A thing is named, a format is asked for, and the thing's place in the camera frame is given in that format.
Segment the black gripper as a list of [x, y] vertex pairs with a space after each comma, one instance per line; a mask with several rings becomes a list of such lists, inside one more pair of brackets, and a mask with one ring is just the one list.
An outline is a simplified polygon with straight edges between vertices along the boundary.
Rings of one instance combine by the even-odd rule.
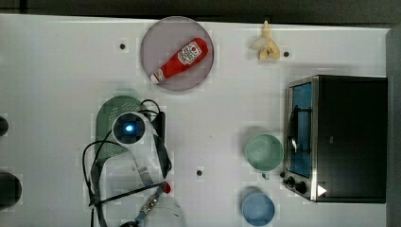
[[157, 114], [151, 121], [151, 126], [154, 139], [164, 142], [166, 140], [166, 114], [164, 112]]

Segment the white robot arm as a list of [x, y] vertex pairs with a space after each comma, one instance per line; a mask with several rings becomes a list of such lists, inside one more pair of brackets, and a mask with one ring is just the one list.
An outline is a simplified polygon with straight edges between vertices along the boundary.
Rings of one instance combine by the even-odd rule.
[[112, 227], [120, 216], [110, 203], [151, 188], [159, 189], [172, 164], [163, 135], [141, 112], [120, 114], [100, 143], [109, 143], [118, 152], [96, 161], [91, 169], [98, 224]]

